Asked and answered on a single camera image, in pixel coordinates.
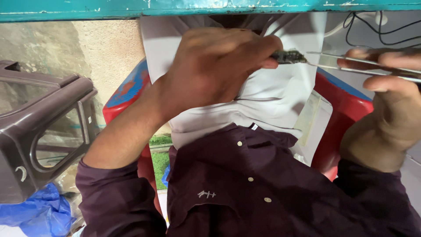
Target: burgundy shirt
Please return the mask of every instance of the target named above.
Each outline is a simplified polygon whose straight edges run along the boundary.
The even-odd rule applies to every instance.
[[[296,141],[231,124],[180,148],[168,182],[168,230],[136,163],[104,170],[81,161],[83,237],[421,236],[400,172],[341,160],[332,183],[293,158]]]

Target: black cable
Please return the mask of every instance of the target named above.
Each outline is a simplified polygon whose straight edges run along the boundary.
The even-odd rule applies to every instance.
[[[387,34],[390,34],[390,33],[396,32],[396,31],[398,31],[398,30],[402,30],[403,28],[406,28],[406,27],[411,26],[411,25],[413,25],[413,24],[417,24],[417,23],[420,23],[420,22],[421,22],[421,20],[419,20],[419,21],[409,23],[409,24],[407,24],[407,25],[404,25],[404,26],[402,26],[402,27],[399,27],[399,28],[397,28],[397,29],[395,29],[395,30],[392,30],[392,31],[389,31],[389,32],[379,32],[379,31],[377,31],[377,30],[376,30],[373,26],[371,26],[371,24],[370,24],[370,23],[368,23],[366,20],[364,20],[363,18],[359,17],[359,16],[358,16],[355,12],[353,12],[353,14],[354,14],[354,16],[355,16],[356,18],[358,18],[360,21],[362,21],[362,22],[364,22],[366,25],[368,25],[368,27],[370,27],[370,28],[371,28],[374,32],[376,32],[377,34],[381,34],[381,35],[387,35]]]
[[[353,14],[353,16],[352,16],[352,19],[351,19],[351,21],[349,22],[349,24],[347,24],[346,26],[345,26],[345,22],[346,22],[346,20],[349,18],[349,16],[351,15],[351,14]],[[352,47],[361,47],[361,48],[370,48],[370,49],[373,49],[373,48],[371,48],[371,47],[369,47],[369,46],[365,46],[365,45],[355,45],[355,44],[351,44],[349,41],[348,41],[348,35],[349,35],[349,32],[351,31],[351,27],[352,27],[352,24],[354,23],[354,20],[355,20],[355,12],[354,11],[352,11],[352,12],[350,12],[349,14],[348,14],[348,16],[345,18],[345,20],[344,20],[344,23],[342,24],[342,27],[344,28],[344,29],[346,29],[346,28],[348,28],[348,31],[346,32],[346,36],[345,36],[345,41],[346,41],[346,43],[348,44],[348,45],[350,45],[350,46],[352,46]]]
[[[379,24],[378,24],[378,39],[380,40],[380,42],[382,43],[382,44],[384,44],[384,45],[396,45],[396,44],[400,44],[400,43],[403,43],[403,42],[407,42],[407,41],[410,41],[410,40],[415,40],[415,39],[420,39],[421,38],[421,35],[420,36],[415,36],[415,37],[412,37],[412,38],[409,38],[409,39],[406,39],[406,40],[401,40],[401,41],[399,41],[399,42],[396,42],[396,43],[385,43],[382,39],[381,39],[381,21],[383,20],[383,11],[380,11],[380,22],[379,22]]]
[[[352,16],[352,19],[351,19],[351,22],[347,25],[347,26],[345,26],[345,22],[347,21],[347,19],[349,18],[349,16],[350,15],[353,15]],[[350,46],[353,46],[353,47],[364,47],[364,48],[371,48],[371,47],[369,47],[369,46],[364,46],[364,45],[354,45],[354,44],[351,44],[349,41],[348,41],[348,35],[349,35],[349,32],[351,31],[351,27],[352,27],[352,25],[353,25],[353,23],[354,23],[354,20],[355,20],[355,18],[357,18],[357,19],[359,19],[359,20],[361,20],[362,22],[364,22],[366,25],[368,25],[375,33],[377,33],[378,34],[378,38],[379,38],[379,40],[380,40],[380,42],[382,43],[382,44],[384,44],[384,45],[387,45],[387,46],[391,46],[391,45],[397,45],[397,44],[400,44],[400,43],[404,43],[404,42],[407,42],[407,41],[411,41],[411,40],[415,40],[415,39],[419,39],[419,38],[421,38],[421,35],[420,36],[415,36],[415,37],[412,37],[412,38],[409,38],[409,39],[406,39],[406,40],[402,40],[402,41],[399,41],[399,42],[395,42],[395,43],[385,43],[384,41],[383,41],[383,39],[381,38],[381,35],[387,35],[387,34],[390,34],[390,33],[394,33],[394,32],[397,32],[397,31],[399,31],[399,30],[401,30],[401,29],[403,29],[403,28],[406,28],[406,27],[408,27],[408,26],[411,26],[411,25],[413,25],[413,24],[417,24],[417,23],[420,23],[421,22],[421,20],[419,20],[419,21],[415,21],[415,22],[412,22],[412,23],[409,23],[409,24],[407,24],[407,25],[404,25],[404,26],[402,26],[402,27],[399,27],[399,28],[397,28],[397,29],[395,29],[395,30],[392,30],[392,31],[389,31],[389,32],[381,32],[381,23],[382,23],[382,21],[383,21],[383,11],[380,11],[380,22],[379,22],[379,25],[378,25],[378,31],[370,24],[370,23],[368,23],[366,20],[364,20],[364,19],[362,19],[361,17],[359,17],[359,16],[357,16],[357,12],[355,12],[355,11],[352,11],[352,12],[350,12],[349,14],[348,14],[348,16],[346,17],[346,19],[345,19],[345,21],[344,21],[344,23],[343,23],[343,28],[348,28],[348,31],[347,31],[347,33],[346,33],[346,36],[345,36],[345,41],[346,41],[346,43],[348,44],[348,45],[350,45]],[[412,48],[412,47],[416,47],[416,46],[420,46],[421,45],[421,43],[418,43],[418,44],[415,44],[415,45],[411,45],[411,46],[408,46],[408,47],[406,47],[406,48]]]

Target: red plastic chair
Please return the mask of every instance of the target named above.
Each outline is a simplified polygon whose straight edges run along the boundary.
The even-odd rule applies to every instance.
[[[314,90],[332,104],[333,112],[314,153],[311,167],[333,181],[338,172],[342,137],[351,125],[373,111],[373,104],[337,87],[320,73],[316,74]]]
[[[146,58],[141,60],[132,72],[121,83],[118,89],[110,97],[108,102],[102,109],[102,114],[105,118],[105,123],[109,124],[115,117],[123,112],[129,105],[133,104],[143,90],[151,84],[148,72],[148,64]],[[155,181],[155,172],[152,164],[151,151],[149,144],[145,146],[137,164],[137,175],[141,178],[146,178],[151,186],[155,189],[155,208],[161,213],[161,206],[158,200],[157,186]]]

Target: blue plastic bag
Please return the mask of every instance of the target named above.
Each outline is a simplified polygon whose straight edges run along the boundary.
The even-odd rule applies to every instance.
[[[19,226],[28,237],[65,237],[75,220],[52,183],[23,203],[0,204],[0,225]]]
[[[165,185],[165,187],[168,188],[168,181],[167,181],[167,177],[168,177],[168,173],[170,172],[170,164],[168,164],[168,166],[165,168],[164,170],[164,175],[161,178],[161,182]]]

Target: hand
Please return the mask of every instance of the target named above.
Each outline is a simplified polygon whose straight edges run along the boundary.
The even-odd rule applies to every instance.
[[[232,101],[254,71],[277,68],[269,56],[278,49],[278,37],[262,38],[248,30],[187,31],[169,71],[155,82],[168,119],[190,108]]]
[[[421,54],[415,52],[408,54],[387,49],[355,49],[346,55],[378,61],[385,67],[421,69]],[[373,65],[344,59],[339,59],[338,65],[375,69]],[[345,133],[341,143],[341,157],[375,170],[397,171],[402,166],[406,150],[421,139],[421,95],[418,87],[396,76],[370,77],[363,87],[376,92],[374,111]]]

